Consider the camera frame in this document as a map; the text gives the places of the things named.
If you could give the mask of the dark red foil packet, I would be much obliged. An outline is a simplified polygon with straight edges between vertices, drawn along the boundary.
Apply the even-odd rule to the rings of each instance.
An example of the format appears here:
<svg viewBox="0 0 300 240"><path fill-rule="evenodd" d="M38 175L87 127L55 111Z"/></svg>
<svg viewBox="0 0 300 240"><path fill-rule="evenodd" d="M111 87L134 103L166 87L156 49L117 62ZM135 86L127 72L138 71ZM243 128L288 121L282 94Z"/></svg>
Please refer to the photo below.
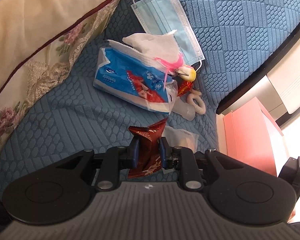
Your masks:
<svg viewBox="0 0 300 240"><path fill-rule="evenodd" d="M138 163L130 169L128 179L149 176L161 169L159 139L166 126L167 118L147 127L130 126L128 129L139 139Z"/></svg>

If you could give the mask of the red foil tea packet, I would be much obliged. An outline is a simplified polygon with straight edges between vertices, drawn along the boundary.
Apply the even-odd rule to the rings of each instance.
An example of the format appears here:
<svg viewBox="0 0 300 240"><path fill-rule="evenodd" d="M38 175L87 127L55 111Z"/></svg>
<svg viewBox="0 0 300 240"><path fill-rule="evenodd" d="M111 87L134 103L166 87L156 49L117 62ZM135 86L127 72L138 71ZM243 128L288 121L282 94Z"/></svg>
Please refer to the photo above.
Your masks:
<svg viewBox="0 0 300 240"><path fill-rule="evenodd" d="M193 86L193 82L186 81L181 77L176 77L175 79L178 85L178 94L177 96L183 96L184 94L188 93Z"/></svg>

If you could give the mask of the blue tissue pack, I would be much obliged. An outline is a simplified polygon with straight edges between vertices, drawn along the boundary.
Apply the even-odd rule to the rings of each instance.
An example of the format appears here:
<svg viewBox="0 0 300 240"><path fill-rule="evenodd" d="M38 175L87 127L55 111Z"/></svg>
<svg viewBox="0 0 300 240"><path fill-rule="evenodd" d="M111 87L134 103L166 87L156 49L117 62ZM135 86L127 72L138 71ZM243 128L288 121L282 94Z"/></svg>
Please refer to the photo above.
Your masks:
<svg viewBox="0 0 300 240"><path fill-rule="evenodd" d="M151 112L170 114L177 82L112 47L99 50L93 86Z"/></svg>

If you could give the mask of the blue surgical face mask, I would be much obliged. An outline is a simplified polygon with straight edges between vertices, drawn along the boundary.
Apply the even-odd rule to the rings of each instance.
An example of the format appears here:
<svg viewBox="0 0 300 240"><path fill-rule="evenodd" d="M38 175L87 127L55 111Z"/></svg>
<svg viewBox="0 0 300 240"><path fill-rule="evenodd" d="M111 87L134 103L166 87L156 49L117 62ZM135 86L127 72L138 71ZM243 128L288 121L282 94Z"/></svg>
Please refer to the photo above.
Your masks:
<svg viewBox="0 0 300 240"><path fill-rule="evenodd" d="M136 18L146 33L163 35L174 31L185 63L200 71L205 61L201 46L179 0L132 0Z"/></svg>

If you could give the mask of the clear plastic bag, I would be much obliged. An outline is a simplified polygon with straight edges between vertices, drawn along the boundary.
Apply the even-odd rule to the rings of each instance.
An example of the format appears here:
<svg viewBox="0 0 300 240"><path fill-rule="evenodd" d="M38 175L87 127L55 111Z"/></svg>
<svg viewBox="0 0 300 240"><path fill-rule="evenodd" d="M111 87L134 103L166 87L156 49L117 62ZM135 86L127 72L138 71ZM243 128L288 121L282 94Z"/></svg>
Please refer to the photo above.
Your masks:
<svg viewBox="0 0 300 240"><path fill-rule="evenodd" d="M189 132L184 129L174 129L171 126L166 126L162 136L166 138L171 147L182 146L197 151L199 135Z"/></svg>

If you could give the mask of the clear plastic cup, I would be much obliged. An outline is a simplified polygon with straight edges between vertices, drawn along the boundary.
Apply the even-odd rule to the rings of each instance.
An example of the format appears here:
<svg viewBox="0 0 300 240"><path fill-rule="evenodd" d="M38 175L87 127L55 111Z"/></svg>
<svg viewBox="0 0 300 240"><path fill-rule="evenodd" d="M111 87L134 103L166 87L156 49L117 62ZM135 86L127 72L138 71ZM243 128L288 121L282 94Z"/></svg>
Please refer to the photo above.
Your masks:
<svg viewBox="0 0 300 240"><path fill-rule="evenodd" d="M183 102L183 100L181 100L181 98L179 97L177 97L174 103L172 112L181 115L188 121L192 121L196 114L194 106L189 103Z"/></svg>

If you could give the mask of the pink storage box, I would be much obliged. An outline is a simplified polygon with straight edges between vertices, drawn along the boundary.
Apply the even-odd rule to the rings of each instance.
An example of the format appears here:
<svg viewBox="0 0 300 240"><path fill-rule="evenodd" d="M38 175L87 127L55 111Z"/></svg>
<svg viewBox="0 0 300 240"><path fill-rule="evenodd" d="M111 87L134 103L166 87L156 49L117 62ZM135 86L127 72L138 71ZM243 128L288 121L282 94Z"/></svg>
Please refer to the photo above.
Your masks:
<svg viewBox="0 0 300 240"><path fill-rule="evenodd" d="M254 97L223 118L227 155L273 176L289 158L284 135Z"/></svg>

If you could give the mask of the pink feather toy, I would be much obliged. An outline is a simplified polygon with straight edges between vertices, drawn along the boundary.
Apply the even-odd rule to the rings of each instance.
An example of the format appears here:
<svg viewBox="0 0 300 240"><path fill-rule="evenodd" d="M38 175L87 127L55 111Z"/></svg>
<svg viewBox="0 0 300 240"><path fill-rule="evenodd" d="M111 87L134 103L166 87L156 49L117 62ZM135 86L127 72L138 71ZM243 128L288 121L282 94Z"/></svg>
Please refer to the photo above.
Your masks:
<svg viewBox="0 0 300 240"><path fill-rule="evenodd" d="M187 65L184 61L183 54L179 52L178 60L171 63L159 57L154 58L156 61L161 63L165 67L165 77L164 77L164 88L166 86L167 76L169 72L173 72L177 75L181 75L181 78L188 82L193 82L196 79L197 72L196 70Z"/></svg>

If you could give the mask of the white crumpled tissue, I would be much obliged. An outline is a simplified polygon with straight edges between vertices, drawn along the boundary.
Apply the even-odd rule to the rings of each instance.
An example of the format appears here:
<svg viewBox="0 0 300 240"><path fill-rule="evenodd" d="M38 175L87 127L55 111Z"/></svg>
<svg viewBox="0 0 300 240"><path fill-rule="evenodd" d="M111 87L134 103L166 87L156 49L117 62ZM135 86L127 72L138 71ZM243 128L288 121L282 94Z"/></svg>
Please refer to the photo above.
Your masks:
<svg viewBox="0 0 300 240"><path fill-rule="evenodd" d="M181 52L173 30L164 35L153 35L148 33L134 33L124 37L122 42L109 40L109 45L124 54L135 57L142 62L156 61L154 58L159 57L168 62L178 60L178 54Z"/></svg>

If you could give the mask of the floral cream pillow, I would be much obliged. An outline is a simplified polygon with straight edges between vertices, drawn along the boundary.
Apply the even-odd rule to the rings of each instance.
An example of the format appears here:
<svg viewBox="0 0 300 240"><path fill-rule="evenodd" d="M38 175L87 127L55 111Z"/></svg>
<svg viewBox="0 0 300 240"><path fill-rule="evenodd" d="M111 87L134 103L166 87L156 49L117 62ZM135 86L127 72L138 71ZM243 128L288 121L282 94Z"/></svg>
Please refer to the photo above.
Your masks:
<svg viewBox="0 0 300 240"><path fill-rule="evenodd" d="M25 113L69 75L120 0L0 0L0 153Z"/></svg>

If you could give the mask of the blue textured sofa cover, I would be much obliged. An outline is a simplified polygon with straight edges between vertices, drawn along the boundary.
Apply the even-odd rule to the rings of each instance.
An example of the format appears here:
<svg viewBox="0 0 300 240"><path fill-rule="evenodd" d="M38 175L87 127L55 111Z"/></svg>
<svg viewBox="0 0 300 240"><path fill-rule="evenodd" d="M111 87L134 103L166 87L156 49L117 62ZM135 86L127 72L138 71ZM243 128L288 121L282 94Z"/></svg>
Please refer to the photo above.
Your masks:
<svg viewBox="0 0 300 240"><path fill-rule="evenodd" d="M199 135L199 149L217 145L216 110L300 23L300 0L179 0L205 55L195 86L207 111L168 124ZM98 51L107 40L142 31L132 0L120 0L102 33L90 39L68 77L29 108L0 153L0 198L12 181L84 148L102 152L126 145L129 126L162 115L140 109L93 87Z"/></svg>

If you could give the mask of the dark wooden sofa frame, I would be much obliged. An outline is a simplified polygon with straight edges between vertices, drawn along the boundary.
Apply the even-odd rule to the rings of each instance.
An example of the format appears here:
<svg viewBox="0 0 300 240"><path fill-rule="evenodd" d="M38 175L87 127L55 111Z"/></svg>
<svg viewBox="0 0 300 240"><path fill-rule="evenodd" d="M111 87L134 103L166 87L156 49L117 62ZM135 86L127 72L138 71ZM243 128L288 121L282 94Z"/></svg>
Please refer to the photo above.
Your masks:
<svg viewBox="0 0 300 240"><path fill-rule="evenodd" d="M268 74L283 58L292 50L296 43L300 40L300 23L288 35L284 42L275 50L267 60L260 65L246 80L244 80L237 88L229 93L218 105L216 114L221 114L254 85L256 85L266 74Z"/></svg>

